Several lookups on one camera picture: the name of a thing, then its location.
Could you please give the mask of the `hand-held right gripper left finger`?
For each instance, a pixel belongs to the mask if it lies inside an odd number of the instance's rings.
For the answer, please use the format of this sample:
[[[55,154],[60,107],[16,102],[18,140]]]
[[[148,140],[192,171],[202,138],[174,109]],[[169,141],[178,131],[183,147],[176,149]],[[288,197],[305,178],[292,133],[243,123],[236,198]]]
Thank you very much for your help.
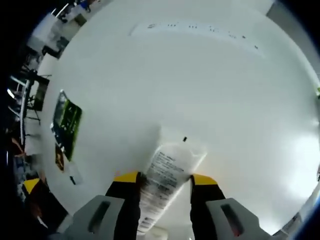
[[[142,173],[116,176],[105,195],[97,195],[73,215],[66,240],[135,240],[140,219]]]

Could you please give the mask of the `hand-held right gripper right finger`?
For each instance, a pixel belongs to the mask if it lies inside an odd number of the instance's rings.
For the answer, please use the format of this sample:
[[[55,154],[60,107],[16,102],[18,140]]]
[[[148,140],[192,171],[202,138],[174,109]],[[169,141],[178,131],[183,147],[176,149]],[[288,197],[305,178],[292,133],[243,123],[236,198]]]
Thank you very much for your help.
[[[191,177],[190,219],[196,240],[269,240],[258,217],[234,198],[226,198],[211,177]]]

